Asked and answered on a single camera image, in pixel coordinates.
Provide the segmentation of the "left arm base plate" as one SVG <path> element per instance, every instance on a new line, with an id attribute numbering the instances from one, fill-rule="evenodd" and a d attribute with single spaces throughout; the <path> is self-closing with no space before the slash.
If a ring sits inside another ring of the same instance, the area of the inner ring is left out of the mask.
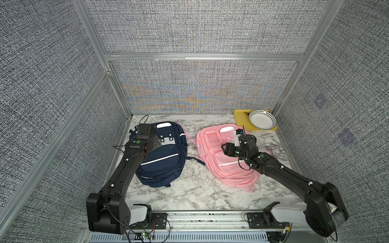
<path id="1" fill-rule="evenodd" d="M 166 229 L 167 213 L 152 213 L 151 217 L 147 217 L 144 221 L 130 225 L 131 229 Z"/>

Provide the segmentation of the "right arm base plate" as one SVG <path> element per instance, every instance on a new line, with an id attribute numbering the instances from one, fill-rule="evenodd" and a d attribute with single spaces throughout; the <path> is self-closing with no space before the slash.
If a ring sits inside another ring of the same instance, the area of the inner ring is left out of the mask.
<path id="1" fill-rule="evenodd" d="M 288 223 L 278 222 L 268 212 L 245 213 L 244 219 L 249 224 L 250 229 L 284 229 Z"/>

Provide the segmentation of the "pink backpack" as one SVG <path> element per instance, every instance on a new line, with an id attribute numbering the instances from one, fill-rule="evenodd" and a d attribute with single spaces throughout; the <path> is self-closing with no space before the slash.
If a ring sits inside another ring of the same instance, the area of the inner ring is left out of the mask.
<path id="1" fill-rule="evenodd" d="M 226 124 L 204 128 L 197 133 L 196 138 L 190 137 L 187 131 L 184 134 L 197 148 L 198 159 L 206 164 L 222 184 L 252 193 L 260 174 L 250 170 L 242 160 L 226 156 L 222 150 L 225 143 L 235 145 L 239 137 L 236 133 L 238 129 L 241 130 L 242 127 Z"/>

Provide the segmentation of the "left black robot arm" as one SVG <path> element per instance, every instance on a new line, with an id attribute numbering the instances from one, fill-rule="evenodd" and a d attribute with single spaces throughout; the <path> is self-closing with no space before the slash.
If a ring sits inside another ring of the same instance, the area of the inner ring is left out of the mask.
<path id="1" fill-rule="evenodd" d="M 151 206 L 129 207 L 125 197 L 138 167 L 160 146 L 156 126 L 140 124 L 138 133 L 125 144 L 122 160 L 107 183 L 86 200 L 90 231 L 123 235 L 137 223 L 144 226 L 151 223 Z"/>

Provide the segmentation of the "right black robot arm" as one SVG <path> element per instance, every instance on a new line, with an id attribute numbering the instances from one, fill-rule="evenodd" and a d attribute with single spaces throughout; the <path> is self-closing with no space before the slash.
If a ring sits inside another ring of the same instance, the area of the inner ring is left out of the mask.
<path id="1" fill-rule="evenodd" d="M 267 227 L 284 222 L 303 224 L 327 238 L 348 220 L 349 214 L 335 185 L 311 180 L 284 166 L 273 155 L 260 152 L 255 136 L 241 134 L 238 144 L 225 143 L 221 147 L 226 156 L 238 158 L 249 169 L 276 180 L 304 201 L 305 206 L 284 206 L 278 201 L 268 205 L 263 209 L 263 223 Z"/>

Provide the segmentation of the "navy blue backpack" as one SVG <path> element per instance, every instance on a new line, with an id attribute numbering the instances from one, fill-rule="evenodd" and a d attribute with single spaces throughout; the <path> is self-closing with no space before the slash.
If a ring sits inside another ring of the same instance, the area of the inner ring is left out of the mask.
<path id="1" fill-rule="evenodd" d="M 187 155 L 187 136 L 181 125 L 173 121 L 154 123 L 161 146 L 150 153 L 140 164 L 136 176 L 140 182 L 152 188 L 170 187 L 179 178 L 187 160 L 196 160 Z"/>

